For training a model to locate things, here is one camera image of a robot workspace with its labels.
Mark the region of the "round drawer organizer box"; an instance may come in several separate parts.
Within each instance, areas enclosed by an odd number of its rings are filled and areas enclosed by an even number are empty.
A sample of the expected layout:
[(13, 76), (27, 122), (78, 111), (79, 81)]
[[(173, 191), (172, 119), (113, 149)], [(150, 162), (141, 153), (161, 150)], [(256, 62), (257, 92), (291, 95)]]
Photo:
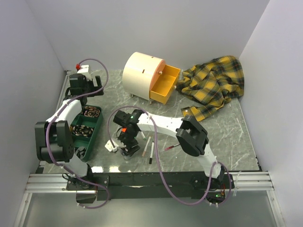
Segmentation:
[(127, 60), (122, 84), (126, 92), (148, 101), (166, 104), (180, 75), (180, 69), (161, 58), (134, 52)]

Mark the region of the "clear tape roll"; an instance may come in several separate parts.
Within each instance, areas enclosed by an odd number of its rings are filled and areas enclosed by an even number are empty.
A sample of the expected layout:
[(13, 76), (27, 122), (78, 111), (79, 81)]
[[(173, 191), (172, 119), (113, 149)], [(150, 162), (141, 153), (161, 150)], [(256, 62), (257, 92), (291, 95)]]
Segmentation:
[(128, 152), (124, 151), (122, 153), (122, 155), (123, 155), (124, 160), (128, 161), (133, 157), (134, 153), (132, 153), (132, 152), (128, 153)]

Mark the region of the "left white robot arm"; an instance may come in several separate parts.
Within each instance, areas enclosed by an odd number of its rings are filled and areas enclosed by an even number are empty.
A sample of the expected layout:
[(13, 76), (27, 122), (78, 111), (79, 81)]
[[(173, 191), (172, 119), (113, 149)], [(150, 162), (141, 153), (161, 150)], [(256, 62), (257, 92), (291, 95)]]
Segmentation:
[(75, 154), (75, 147), (70, 129), (71, 123), (80, 114), (86, 103), (87, 96), (104, 94), (100, 76), (89, 79), (83, 73), (69, 76), (70, 87), (67, 89), (60, 108), (44, 122), (35, 124), (36, 155), (40, 161), (56, 164), (78, 176), (78, 185), (89, 190), (94, 186), (95, 179), (89, 175), (90, 166)]

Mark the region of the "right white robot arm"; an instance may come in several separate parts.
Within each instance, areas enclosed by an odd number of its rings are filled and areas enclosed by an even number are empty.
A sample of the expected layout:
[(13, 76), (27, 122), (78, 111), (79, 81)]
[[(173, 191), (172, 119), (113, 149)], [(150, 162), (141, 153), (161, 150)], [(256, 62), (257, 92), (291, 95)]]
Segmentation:
[(117, 111), (113, 122), (122, 127), (117, 139), (124, 156), (132, 157), (140, 149), (136, 140), (139, 132), (165, 134), (176, 138), (186, 154), (198, 158), (210, 187), (219, 188), (224, 183), (224, 168), (221, 164), (213, 165), (217, 160), (211, 151), (207, 131), (195, 117), (171, 118), (135, 109), (130, 114)]

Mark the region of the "dark red pen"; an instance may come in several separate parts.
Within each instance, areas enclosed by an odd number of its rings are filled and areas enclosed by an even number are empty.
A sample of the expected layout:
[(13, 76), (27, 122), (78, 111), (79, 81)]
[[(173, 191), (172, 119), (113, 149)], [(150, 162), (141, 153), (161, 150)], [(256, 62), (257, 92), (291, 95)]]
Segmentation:
[(180, 144), (175, 144), (175, 145), (169, 146), (169, 147), (165, 148), (164, 151), (171, 150), (171, 149), (173, 149), (175, 147), (178, 147), (178, 146), (180, 146)]

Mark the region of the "pink cap marker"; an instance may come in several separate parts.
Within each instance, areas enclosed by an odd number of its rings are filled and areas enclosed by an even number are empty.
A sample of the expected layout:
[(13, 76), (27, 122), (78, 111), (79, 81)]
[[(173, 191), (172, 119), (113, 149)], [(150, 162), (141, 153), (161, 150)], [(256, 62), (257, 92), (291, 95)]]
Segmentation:
[(151, 137), (151, 136), (149, 136), (149, 137), (148, 137), (148, 139), (147, 139), (147, 142), (146, 142), (146, 144), (145, 144), (145, 146), (144, 146), (143, 153), (142, 153), (142, 157), (144, 157), (144, 156), (145, 156), (146, 151), (147, 151), (147, 147), (148, 147), (148, 145), (149, 145), (149, 143), (150, 143), (151, 139), (152, 139), (152, 137)]

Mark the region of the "black cap marker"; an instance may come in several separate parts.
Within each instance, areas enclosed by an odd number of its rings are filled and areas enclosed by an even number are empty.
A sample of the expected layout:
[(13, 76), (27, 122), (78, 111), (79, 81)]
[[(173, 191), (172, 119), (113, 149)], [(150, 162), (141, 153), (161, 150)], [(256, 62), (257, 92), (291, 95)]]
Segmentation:
[(153, 141), (153, 142), (151, 143), (151, 153), (150, 153), (150, 157), (149, 157), (149, 164), (150, 164), (150, 165), (152, 164), (152, 160), (153, 160), (154, 145), (155, 145), (155, 142)]

